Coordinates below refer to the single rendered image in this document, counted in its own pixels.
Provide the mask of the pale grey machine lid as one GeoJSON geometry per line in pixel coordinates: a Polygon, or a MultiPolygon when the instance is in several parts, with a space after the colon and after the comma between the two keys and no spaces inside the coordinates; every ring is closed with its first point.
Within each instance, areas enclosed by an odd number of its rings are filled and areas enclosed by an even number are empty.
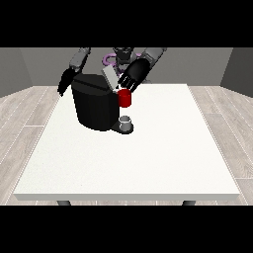
{"type": "Polygon", "coordinates": [[[109,87],[114,90],[118,86],[118,76],[112,65],[108,65],[102,69],[102,74],[106,78],[109,87]]]}

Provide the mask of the small grey cup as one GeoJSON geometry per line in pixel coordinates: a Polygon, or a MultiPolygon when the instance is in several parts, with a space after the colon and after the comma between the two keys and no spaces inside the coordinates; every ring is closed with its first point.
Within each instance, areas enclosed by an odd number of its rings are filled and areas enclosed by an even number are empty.
{"type": "Polygon", "coordinates": [[[128,131],[131,128],[131,119],[129,116],[121,116],[119,118],[120,129],[122,131],[128,131]]]}

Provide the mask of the red pod holder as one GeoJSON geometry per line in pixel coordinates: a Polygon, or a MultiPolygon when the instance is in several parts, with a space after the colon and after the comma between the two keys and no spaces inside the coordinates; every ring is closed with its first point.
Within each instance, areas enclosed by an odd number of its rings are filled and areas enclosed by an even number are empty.
{"type": "Polygon", "coordinates": [[[131,105],[131,91],[129,89],[121,89],[118,92],[119,106],[127,108],[131,105]]]}

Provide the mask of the black coffee machine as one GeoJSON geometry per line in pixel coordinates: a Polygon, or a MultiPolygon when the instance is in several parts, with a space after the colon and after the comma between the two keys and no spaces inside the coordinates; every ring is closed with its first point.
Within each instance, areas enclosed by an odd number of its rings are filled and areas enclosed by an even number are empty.
{"type": "Polygon", "coordinates": [[[123,128],[119,95],[110,89],[103,75],[79,73],[71,83],[71,90],[81,125],[98,131],[133,132],[133,124],[123,128]]]}

